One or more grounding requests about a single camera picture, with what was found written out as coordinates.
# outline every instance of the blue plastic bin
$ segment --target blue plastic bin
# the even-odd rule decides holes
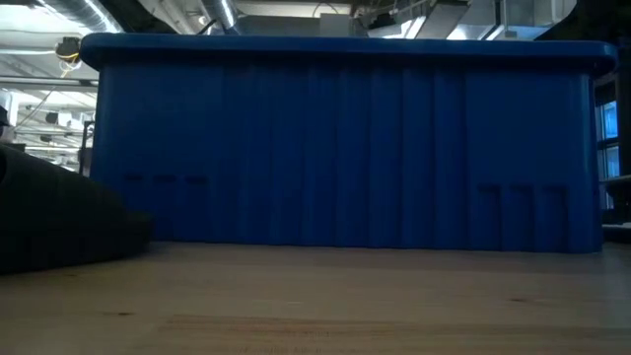
[[[598,42],[89,35],[92,176],[169,241],[600,250]]]

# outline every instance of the ceiling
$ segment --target ceiling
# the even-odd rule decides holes
[[[180,34],[197,34],[204,28],[200,0],[138,0],[149,14],[159,18]],[[517,38],[529,39],[544,32],[549,26],[563,19],[574,7],[576,0],[507,0],[508,8],[502,7],[503,21],[517,34]],[[82,36],[76,24],[60,20],[43,7],[1,5],[0,0],[0,76],[97,80],[98,73],[87,65],[68,71],[67,64],[60,63],[54,54],[55,45],[66,36]],[[410,25],[414,19],[400,16],[403,11],[419,2],[379,0],[337,0],[332,3],[314,1],[267,1],[237,0],[236,6],[251,29],[249,35],[318,36],[322,24],[321,14],[363,16],[363,26],[373,19],[371,14],[392,11],[397,13],[399,24],[394,25],[394,36],[401,34],[401,24]],[[488,31],[496,21],[494,0],[471,0],[470,6],[458,16],[457,24],[450,29],[450,37],[476,39]],[[97,95],[93,92],[58,92],[52,85],[36,89],[16,89],[3,86],[0,81],[0,97],[10,93],[17,108],[16,142],[26,143],[28,152],[45,157],[60,165],[74,167],[77,150],[81,146],[81,119],[94,119]],[[72,115],[65,125],[46,122],[46,115],[62,112]]]

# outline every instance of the black object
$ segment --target black object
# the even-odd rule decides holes
[[[631,176],[611,178],[604,182],[604,187],[613,199],[613,211],[609,211],[603,222],[620,224],[631,221]]]
[[[97,183],[4,146],[0,196],[0,274],[124,257],[152,234]]]
[[[208,29],[210,29],[211,26],[215,25],[215,23],[217,22],[217,20],[212,19],[208,22],[208,24],[206,24],[206,26],[204,26],[203,29],[201,29],[200,32],[198,32],[198,35],[204,35],[206,33],[206,31],[208,31]]]
[[[631,244],[631,228],[620,226],[602,226],[602,234],[606,242]]]
[[[147,11],[138,0],[101,0],[101,4],[127,33],[177,34],[171,26]]]
[[[5,147],[11,148],[11,149],[15,149],[19,152],[24,152],[27,150],[27,145],[24,143],[6,143],[6,142],[2,142],[0,143]]]
[[[396,25],[396,21],[389,13],[378,14],[374,21],[368,25],[369,30],[380,29],[386,26]]]
[[[0,106],[0,127],[8,125],[11,125],[9,124],[9,112]]]
[[[537,40],[605,40],[631,36],[631,2],[579,0],[570,14]]]
[[[83,122],[83,135],[81,136],[81,149],[79,150],[79,174],[83,174],[83,170],[86,167],[86,144],[88,143],[88,128],[95,124],[94,121]]]
[[[78,37],[64,37],[61,43],[58,43],[55,47],[55,54],[59,59],[74,63],[77,61],[77,55],[79,53],[79,47],[81,46],[81,39]]]
[[[59,121],[59,113],[48,112],[44,120],[46,121],[46,123],[57,124],[57,122]]]

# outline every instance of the table surface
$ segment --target table surface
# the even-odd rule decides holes
[[[260,323],[280,338],[261,340],[243,325]],[[309,348],[330,340],[317,336],[300,351],[229,349],[241,342],[230,329],[243,329],[243,342],[283,342],[279,324],[412,329],[405,341],[428,354],[627,355],[631,248],[561,255],[162,243],[130,259],[0,277],[2,355],[342,354],[397,337],[358,330],[364,340],[354,343],[347,331],[346,352]]]

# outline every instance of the container lid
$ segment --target container lid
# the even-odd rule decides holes
[[[365,37],[280,37],[241,35],[92,34],[81,58],[97,70],[127,62],[188,63],[213,59],[348,60],[482,63],[516,69],[580,70],[595,76],[617,64],[617,48],[597,41],[501,41],[385,39]]]

